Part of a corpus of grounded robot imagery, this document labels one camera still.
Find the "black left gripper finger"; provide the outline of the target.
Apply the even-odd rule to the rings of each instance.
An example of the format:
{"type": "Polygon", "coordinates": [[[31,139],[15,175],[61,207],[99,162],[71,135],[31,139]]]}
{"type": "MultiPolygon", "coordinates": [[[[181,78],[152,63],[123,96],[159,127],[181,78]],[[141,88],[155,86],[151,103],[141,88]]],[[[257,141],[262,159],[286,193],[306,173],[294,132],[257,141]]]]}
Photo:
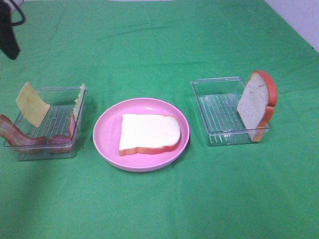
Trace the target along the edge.
{"type": "Polygon", "coordinates": [[[11,60],[15,60],[20,52],[13,33],[11,10],[8,3],[0,1],[0,49],[11,60]]]}

